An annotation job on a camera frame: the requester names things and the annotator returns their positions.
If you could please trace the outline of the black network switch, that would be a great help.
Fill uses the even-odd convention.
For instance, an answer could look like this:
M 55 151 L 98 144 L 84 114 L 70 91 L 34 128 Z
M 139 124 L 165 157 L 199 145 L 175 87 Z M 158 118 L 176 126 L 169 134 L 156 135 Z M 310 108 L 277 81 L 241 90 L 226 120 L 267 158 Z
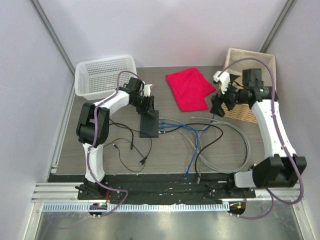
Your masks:
M 159 111 L 155 111 L 155 117 L 140 116 L 140 138 L 158 138 L 159 137 Z

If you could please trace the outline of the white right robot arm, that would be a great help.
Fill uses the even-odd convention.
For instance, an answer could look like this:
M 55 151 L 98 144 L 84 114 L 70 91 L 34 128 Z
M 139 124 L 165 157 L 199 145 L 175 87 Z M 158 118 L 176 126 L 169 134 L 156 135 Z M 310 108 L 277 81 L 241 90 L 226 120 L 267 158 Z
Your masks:
M 247 104 L 253 112 L 260 129 L 264 146 L 264 160 L 253 169 L 233 173 L 233 180 L 226 184 L 226 193 L 233 198 L 243 193 L 244 188 L 292 188 L 307 166 L 306 158 L 297 156 L 292 147 L 279 111 L 278 97 L 271 86 L 265 86 L 260 68 L 242 72 L 242 88 L 231 83 L 228 72 L 217 71 L 213 82 L 219 86 L 211 98 L 210 112 L 223 117 L 222 105 L 232 110 L 237 104 Z

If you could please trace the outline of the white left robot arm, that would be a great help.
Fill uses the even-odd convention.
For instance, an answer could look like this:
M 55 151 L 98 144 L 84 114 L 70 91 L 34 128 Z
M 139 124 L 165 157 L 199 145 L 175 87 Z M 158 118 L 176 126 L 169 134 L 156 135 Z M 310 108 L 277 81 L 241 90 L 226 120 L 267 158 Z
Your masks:
M 155 109 L 152 87 L 152 84 L 132 77 L 103 100 L 83 104 L 76 128 L 86 159 L 84 181 L 77 187 L 80 198 L 100 200 L 106 195 L 103 148 L 109 136 L 110 117 L 115 112 L 128 105 L 134 106 L 140 115 L 140 137 L 158 138 L 159 111 Z

